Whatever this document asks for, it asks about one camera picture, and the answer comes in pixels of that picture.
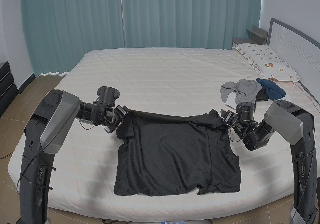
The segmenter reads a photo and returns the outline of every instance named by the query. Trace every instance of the mattress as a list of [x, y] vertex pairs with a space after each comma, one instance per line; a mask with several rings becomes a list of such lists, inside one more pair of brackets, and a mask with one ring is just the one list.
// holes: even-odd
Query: mattress
[[[256, 79], [257, 73], [235, 50], [187, 48], [129, 48], [87, 53], [63, 78], [57, 89], [75, 94], [85, 102], [97, 98], [100, 86], [120, 91], [116, 104], [159, 114], [191, 116], [212, 108], [229, 109], [220, 98], [220, 86], [239, 79]], [[293, 82], [278, 83], [293, 103], [314, 115], [315, 103]], [[262, 120], [271, 100], [257, 102], [255, 120]], [[25, 136], [8, 165], [12, 180], [19, 178]], [[237, 193], [208, 193], [148, 197], [113, 194], [122, 141], [102, 126], [84, 130], [74, 121], [61, 150], [56, 154], [48, 206], [74, 213], [122, 221], [197, 220], [228, 216], [257, 208], [293, 193], [293, 169], [289, 143], [275, 133], [269, 143], [248, 151], [231, 143], [242, 172]], [[320, 176], [319, 151], [317, 154]]]

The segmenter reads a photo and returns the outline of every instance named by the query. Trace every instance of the teal curtain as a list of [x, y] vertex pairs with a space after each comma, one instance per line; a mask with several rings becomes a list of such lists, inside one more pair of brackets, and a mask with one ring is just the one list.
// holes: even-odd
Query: teal curtain
[[35, 75], [70, 71], [91, 50], [123, 48], [121, 0], [21, 0]]
[[231, 49], [259, 24], [261, 0], [122, 0], [126, 47]]

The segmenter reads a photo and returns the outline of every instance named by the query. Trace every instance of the black t-shirt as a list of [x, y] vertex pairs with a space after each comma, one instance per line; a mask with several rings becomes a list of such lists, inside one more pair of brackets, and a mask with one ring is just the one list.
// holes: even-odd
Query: black t-shirt
[[119, 148], [114, 194], [149, 196], [238, 192], [239, 157], [227, 126], [209, 114], [178, 117], [130, 110], [116, 130]]

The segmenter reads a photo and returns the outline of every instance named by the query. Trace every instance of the bed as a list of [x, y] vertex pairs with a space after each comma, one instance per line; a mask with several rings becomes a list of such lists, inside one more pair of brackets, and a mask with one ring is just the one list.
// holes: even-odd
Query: bed
[[[320, 93], [312, 87], [316, 83], [309, 77], [317, 73], [313, 70], [312, 74], [304, 74], [299, 67], [301, 63], [296, 63], [292, 56], [295, 51], [290, 51], [290, 59], [286, 59], [286, 45], [292, 46], [292, 43], [286, 41], [283, 29], [289, 30], [283, 24], [271, 21], [268, 42], [271, 47], [273, 44], [274, 50], [282, 51], [284, 60], [293, 59], [289, 64], [302, 77], [302, 83], [309, 91], [299, 83], [278, 82], [278, 85], [289, 94], [293, 103], [314, 115], [315, 130], [319, 131], [320, 107], [315, 99], [320, 98]], [[311, 42], [305, 40], [297, 47], [302, 49], [308, 43]], [[317, 50], [318, 55], [310, 58], [315, 59], [312, 63], [316, 67], [319, 65], [319, 47]], [[208, 113], [212, 108], [217, 111], [229, 109], [220, 98], [220, 86], [227, 81], [257, 77], [255, 70], [236, 50], [127, 48], [87, 53], [56, 89], [92, 102], [97, 97], [98, 87], [112, 86], [121, 93], [116, 104], [140, 111], [190, 116]], [[271, 102], [257, 103], [255, 120], [259, 122], [263, 118]], [[14, 183], [19, 178], [24, 141], [23, 135], [8, 165]], [[84, 130], [78, 121], [74, 121], [55, 156], [53, 165], [57, 170], [51, 176], [53, 190], [49, 192], [48, 206], [122, 221], [197, 220], [251, 210], [294, 191], [290, 146], [275, 133], [267, 146], [256, 151], [248, 151], [242, 143], [231, 143], [233, 152], [240, 157], [242, 180], [238, 193], [197, 195], [197, 189], [194, 189], [188, 194], [174, 196], [116, 196], [113, 187], [121, 143], [115, 133], [107, 134], [101, 126]], [[320, 140], [317, 140], [316, 147], [319, 146]], [[317, 151], [317, 166], [320, 177], [320, 151]]]

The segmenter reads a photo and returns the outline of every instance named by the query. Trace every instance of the white pillow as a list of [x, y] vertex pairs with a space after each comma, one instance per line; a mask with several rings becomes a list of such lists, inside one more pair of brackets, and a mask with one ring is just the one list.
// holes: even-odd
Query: white pillow
[[253, 66], [260, 78], [298, 82], [300, 77], [268, 45], [242, 43], [234, 46]]

